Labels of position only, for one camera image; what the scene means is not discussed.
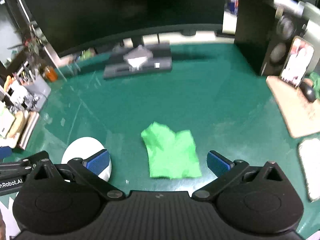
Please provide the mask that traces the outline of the green cleaning cloth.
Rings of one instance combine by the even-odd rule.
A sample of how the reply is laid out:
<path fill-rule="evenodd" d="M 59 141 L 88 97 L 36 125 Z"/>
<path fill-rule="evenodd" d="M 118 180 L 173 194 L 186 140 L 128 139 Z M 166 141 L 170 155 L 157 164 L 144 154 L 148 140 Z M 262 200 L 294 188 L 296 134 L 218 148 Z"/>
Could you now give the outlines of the green cleaning cloth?
<path fill-rule="evenodd" d="M 184 179 L 202 176 L 196 144 L 189 130 L 174 132 L 168 126 L 152 123 L 141 132 L 151 178 Z"/>

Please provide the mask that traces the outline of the white desk organizer box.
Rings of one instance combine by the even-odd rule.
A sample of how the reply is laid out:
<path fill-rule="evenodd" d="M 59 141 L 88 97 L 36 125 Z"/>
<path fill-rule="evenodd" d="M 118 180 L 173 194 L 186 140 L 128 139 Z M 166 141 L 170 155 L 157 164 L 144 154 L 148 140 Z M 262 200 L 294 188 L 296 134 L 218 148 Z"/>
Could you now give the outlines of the white desk organizer box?
<path fill-rule="evenodd" d="M 29 84 L 22 85 L 15 80 L 8 90 L 10 101 L 14 106 L 34 112 L 41 111 L 50 93 L 51 88 L 40 75 Z"/>

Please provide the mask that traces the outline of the wooden board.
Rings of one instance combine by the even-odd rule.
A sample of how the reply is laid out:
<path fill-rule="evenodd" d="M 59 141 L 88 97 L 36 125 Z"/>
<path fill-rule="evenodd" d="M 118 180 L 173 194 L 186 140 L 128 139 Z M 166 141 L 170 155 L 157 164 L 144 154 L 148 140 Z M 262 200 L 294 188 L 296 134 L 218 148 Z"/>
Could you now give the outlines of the wooden board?
<path fill-rule="evenodd" d="M 292 138 L 319 132 L 319 100 L 308 102 L 299 88 L 291 87 L 277 76 L 268 76 L 266 83 Z"/>

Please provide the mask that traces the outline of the orange jar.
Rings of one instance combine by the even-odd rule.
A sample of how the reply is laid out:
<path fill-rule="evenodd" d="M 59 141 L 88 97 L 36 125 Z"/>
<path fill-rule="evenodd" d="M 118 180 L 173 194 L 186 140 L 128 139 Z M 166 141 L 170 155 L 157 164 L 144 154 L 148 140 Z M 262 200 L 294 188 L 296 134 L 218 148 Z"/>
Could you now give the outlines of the orange jar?
<path fill-rule="evenodd" d="M 46 78 L 50 82 L 55 82 L 58 79 L 58 76 L 57 76 L 54 68 L 51 67 L 51 66 L 46 66 L 45 70 L 44 70 L 44 73 L 45 73 Z"/>

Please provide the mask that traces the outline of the black computer mouse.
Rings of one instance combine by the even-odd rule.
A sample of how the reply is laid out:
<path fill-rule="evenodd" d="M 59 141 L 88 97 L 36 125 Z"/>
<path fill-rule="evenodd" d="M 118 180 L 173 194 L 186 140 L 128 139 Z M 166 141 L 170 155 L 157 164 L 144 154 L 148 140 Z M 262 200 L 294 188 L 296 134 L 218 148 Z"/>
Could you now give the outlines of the black computer mouse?
<path fill-rule="evenodd" d="M 303 81 L 299 87 L 308 102 L 313 103 L 316 101 L 316 93 L 311 85 Z"/>

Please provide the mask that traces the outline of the grey monitor stand base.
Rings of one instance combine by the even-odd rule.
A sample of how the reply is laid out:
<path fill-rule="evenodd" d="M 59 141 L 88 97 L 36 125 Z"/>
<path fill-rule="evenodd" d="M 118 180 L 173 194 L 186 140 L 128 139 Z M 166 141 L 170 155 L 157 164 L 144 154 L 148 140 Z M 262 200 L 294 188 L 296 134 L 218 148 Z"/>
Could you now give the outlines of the grey monitor stand base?
<path fill-rule="evenodd" d="M 172 70 L 171 48 L 158 43 L 136 48 L 119 48 L 110 55 L 103 73 L 104 79 L 121 76 L 167 72 Z"/>

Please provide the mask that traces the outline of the potted plant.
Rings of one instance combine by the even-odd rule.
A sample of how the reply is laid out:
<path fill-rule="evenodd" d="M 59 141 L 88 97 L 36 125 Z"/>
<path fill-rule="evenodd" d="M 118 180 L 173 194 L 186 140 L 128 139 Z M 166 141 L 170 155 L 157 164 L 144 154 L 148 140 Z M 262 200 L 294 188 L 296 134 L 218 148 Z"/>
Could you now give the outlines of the potted plant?
<path fill-rule="evenodd" d="M 17 28 L 14 33 L 21 38 L 21 42 L 15 47 L 25 49 L 32 56 L 41 57 L 47 39 L 36 21 L 31 21 L 25 26 Z"/>

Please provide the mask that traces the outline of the smartphone on stand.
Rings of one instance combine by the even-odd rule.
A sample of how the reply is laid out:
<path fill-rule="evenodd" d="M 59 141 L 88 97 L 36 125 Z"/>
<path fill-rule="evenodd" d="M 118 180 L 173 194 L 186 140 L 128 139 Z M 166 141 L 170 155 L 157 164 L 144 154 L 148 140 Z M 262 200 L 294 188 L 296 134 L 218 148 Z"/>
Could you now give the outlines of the smartphone on stand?
<path fill-rule="evenodd" d="M 295 36 L 279 78 L 293 88 L 299 87 L 314 52 L 314 47 L 308 41 Z"/>

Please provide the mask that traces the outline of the black speaker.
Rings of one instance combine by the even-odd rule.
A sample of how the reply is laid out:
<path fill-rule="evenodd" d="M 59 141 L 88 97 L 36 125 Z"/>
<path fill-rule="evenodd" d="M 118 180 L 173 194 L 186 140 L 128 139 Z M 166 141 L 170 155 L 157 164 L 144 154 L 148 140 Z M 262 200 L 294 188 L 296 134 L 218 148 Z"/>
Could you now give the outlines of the black speaker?
<path fill-rule="evenodd" d="M 239 0 L 234 43 L 260 76 L 280 75 L 293 39 L 308 20 L 273 0 Z"/>

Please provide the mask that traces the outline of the dark curved monitor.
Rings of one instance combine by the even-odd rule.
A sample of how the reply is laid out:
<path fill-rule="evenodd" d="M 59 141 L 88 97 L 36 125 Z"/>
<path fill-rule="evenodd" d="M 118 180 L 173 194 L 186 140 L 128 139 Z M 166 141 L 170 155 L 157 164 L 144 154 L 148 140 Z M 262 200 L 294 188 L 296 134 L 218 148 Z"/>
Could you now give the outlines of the dark curved monitor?
<path fill-rule="evenodd" d="M 60 56 L 144 35 L 216 31 L 226 0 L 24 0 Z"/>

